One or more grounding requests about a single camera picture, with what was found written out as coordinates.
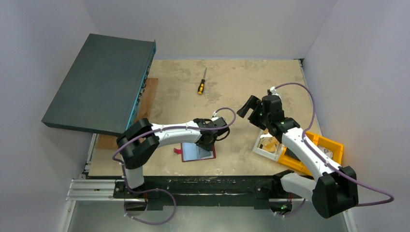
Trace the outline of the red card holder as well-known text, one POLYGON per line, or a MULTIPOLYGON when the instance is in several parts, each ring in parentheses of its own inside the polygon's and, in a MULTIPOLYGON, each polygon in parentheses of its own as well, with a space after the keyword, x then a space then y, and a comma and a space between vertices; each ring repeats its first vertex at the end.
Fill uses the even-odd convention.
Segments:
POLYGON ((181 156, 182 162, 210 160, 216 158, 214 148, 212 148, 211 151, 207 151, 193 143, 181 143, 180 148, 174 148, 174 153, 181 156))

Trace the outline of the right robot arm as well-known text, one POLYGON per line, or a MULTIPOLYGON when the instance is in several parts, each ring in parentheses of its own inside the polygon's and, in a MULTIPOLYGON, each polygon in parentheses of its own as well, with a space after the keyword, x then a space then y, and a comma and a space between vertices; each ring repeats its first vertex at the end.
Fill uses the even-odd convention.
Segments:
POLYGON ((291 117, 286 117, 282 102, 277 95, 266 95, 262 99, 251 95, 236 113, 254 126, 265 130, 293 152, 307 167, 312 179, 292 171, 274 175, 272 192, 279 197, 294 193, 310 202, 320 216, 330 218, 358 205, 356 172, 353 168, 342 167, 326 156, 303 132, 291 117))

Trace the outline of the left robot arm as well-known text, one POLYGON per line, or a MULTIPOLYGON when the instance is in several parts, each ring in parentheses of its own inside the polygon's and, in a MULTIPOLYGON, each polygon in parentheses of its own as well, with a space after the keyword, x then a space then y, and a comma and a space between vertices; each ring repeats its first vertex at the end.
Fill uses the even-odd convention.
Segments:
POLYGON ((127 181, 125 191, 133 198, 144 193, 143 165, 162 146, 191 143, 212 151, 214 143, 227 136, 230 129, 222 117, 195 118, 182 124, 161 125, 148 119, 138 120, 117 138, 116 154, 122 156, 121 166, 127 181))

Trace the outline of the gold card with stripe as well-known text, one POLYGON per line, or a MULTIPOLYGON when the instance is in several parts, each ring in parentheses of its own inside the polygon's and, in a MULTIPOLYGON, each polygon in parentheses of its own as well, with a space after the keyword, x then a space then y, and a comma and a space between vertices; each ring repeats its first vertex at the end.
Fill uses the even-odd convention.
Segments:
POLYGON ((265 135, 260 139, 259 148, 270 153, 275 153, 278 149, 279 144, 280 142, 275 137, 265 135))

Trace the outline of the white VIP credit card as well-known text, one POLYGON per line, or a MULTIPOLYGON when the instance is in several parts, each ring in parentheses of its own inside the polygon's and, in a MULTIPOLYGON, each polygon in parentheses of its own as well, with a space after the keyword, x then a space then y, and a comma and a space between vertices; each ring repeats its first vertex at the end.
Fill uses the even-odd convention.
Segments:
POLYGON ((331 151, 330 149, 328 149, 328 148, 326 148, 326 147, 324 147, 324 146, 321 146, 321 145, 319 145, 318 146, 318 148, 319 148, 319 150, 321 151, 321 152, 323 152, 328 158, 330 158, 331 160, 333 159, 333 151, 331 151))

